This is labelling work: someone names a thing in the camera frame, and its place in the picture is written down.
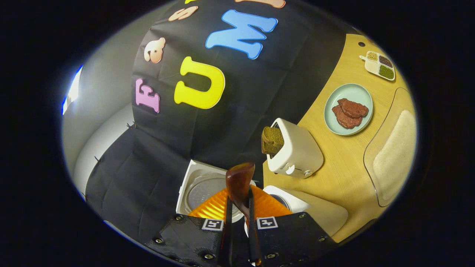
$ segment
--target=plate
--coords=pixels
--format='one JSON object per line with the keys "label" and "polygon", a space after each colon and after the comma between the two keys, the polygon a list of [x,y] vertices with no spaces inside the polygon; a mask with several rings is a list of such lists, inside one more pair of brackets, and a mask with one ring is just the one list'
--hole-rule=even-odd
{"label": "plate", "polygon": [[[336,120],[335,113],[333,113],[332,111],[332,108],[338,105],[338,100],[342,98],[346,98],[353,102],[365,105],[369,109],[368,114],[363,117],[361,124],[359,126],[354,127],[353,129],[346,129],[341,126]],[[325,110],[323,112],[323,117],[325,119],[325,123],[328,129],[330,129],[330,131],[332,131],[333,133],[339,135],[352,135],[358,133],[368,125],[372,116],[373,99],[371,98],[371,95],[368,90],[358,84],[345,84],[333,91],[333,93],[327,100]]]}

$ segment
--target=meat slice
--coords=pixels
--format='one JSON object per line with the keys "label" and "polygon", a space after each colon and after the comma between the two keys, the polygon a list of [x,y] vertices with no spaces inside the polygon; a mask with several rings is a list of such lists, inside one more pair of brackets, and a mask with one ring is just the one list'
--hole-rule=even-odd
{"label": "meat slice", "polygon": [[333,113],[335,113],[336,120],[338,123],[345,127],[346,129],[353,129],[356,126],[359,126],[361,124],[361,121],[363,120],[362,117],[359,118],[350,118],[345,113],[343,113],[343,109],[340,105],[334,106],[332,108]]}
{"label": "meat slice", "polygon": [[342,107],[343,113],[351,118],[364,117],[368,114],[368,108],[366,106],[346,98],[338,100],[338,104]]}

